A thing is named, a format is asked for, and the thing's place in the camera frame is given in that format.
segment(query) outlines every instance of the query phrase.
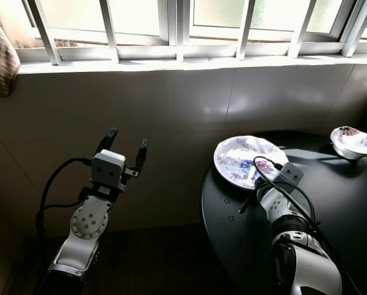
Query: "window sill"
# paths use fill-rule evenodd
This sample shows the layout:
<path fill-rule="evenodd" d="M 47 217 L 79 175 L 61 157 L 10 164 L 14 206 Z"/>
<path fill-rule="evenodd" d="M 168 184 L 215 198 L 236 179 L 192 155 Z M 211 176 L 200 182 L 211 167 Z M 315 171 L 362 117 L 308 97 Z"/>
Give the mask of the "window sill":
<path fill-rule="evenodd" d="M 22 63 L 19 74 L 103 71 L 138 72 L 335 64 L 367 64 L 367 54 L 354 55 L 352 58 L 346 58 L 340 55 L 305 55 L 299 58 L 289 58 L 286 56 L 247 57 L 243 61 L 238 61 L 231 57 L 186 58 L 183 63 L 177 62 L 176 60 L 122 60 L 119 64 L 113 64 L 110 61 L 64 61 L 59 66 L 53 66 L 49 62 L 39 62 Z"/>

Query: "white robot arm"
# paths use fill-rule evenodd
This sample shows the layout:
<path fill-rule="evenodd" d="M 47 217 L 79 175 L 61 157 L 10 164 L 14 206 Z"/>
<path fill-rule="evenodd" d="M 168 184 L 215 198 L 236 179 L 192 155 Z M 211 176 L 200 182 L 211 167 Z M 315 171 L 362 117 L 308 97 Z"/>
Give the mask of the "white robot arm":
<path fill-rule="evenodd" d="M 275 262 L 275 294 L 289 295 L 341 295 L 342 279 L 339 270 L 319 242 L 322 238 L 315 224 L 313 205 L 306 194 L 296 185 L 303 176 L 293 164 L 283 166 L 268 160 L 281 170 L 271 182 L 255 167 L 262 178 L 253 192 L 264 208 L 272 227 L 272 256 Z M 285 189 L 299 190 L 310 205 L 310 212 L 300 206 Z M 239 212 L 242 214 L 246 202 Z"/>
<path fill-rule="evenodd" d="M 98 239 L 107 228 L 112 205 L 118 195 L 125 192 L 127 180 L 141 173 L 148 141 L 142 140 L 136 165 L 127 168 L 125 156 L 109 150 L 116 134 L 117 130 L 111 129 L 92 159 L 90 181 L 93 186 L 85 191 L 83 205 L 72 215 L 68 238 L 36 287 L 34 293 L 37 295 L 78 295 L 82 292 L 89 268 L 97 257 Z"/>

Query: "white plate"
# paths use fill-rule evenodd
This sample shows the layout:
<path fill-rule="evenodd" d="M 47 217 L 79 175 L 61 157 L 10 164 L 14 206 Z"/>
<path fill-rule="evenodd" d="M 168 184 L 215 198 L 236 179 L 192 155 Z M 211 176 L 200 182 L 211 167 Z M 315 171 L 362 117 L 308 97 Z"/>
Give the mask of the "white plate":
<path fill-rule="evenodd" d="M 339 149 L 355 154 L 367 155 L 367 133 L 350 126 L 335 128 L 331 140 Z"/>
<path fill-rule="evenodd" d="M 228 138 L 219 143 L 213 161 L 221 176 L 230 183 L 244 189 L 254 189 L 255 181 L 260 177 L 253 165 L 253 159 L 258 155 L 282 165 L 288 162 L 286 154 L 276 145 L 250 135 Z M 278 175 L 278 170 L 269 162 L 258 159 L 257 164 L 269 179 Z"/>

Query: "table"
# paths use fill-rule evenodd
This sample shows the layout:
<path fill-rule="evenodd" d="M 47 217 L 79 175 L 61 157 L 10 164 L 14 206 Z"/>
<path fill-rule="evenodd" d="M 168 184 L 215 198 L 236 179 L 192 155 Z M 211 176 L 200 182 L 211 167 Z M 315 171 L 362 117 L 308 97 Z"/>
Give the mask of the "table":
<path fill-rule="evenodd" d="M 256 136 L 277 144 L 303 171 L 299 187 L 312 200 L 321 230 L 367 294 L 367 158 L 340 158 L 325 136 L 299 132 Z M 213 249 L 239 293 L 266 294 L 272 270 L 271 229 L 255 200 L 245 214 L 237 212 L 247 195 L 224 180 L 212 164 L 202 186 L 202 216 Z M 343 288 L 344 294 L 355 294 L 348 280 L 343 279 Z"/>

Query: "floor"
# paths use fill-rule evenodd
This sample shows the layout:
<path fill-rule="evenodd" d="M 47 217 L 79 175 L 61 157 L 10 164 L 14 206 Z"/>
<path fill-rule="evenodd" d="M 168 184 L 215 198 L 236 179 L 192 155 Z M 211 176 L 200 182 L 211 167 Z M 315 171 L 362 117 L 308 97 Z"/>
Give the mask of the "floor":
<path fill-rule="evenodd" d="M 63 240 L 47 241 L 51 260 Z M 34 243 L 14 279 L 10 295 L 31 294 L 36 281 Z M 83 295 L 233 294 L 203 225 L 110 232 Z"/>

